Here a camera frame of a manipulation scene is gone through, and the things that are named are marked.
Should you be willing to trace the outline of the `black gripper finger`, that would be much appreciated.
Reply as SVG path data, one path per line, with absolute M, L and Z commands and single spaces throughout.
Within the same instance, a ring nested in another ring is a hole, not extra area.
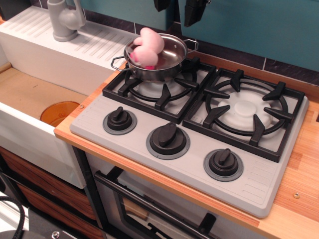
M 154 0 L 154 6 L 157 11 L 165 10 L 169 7 L 169 0 Z
M 187 0 L 184 7 L 184 26 L 190 27 L 199 22 L 207 5 L 206 0 Z

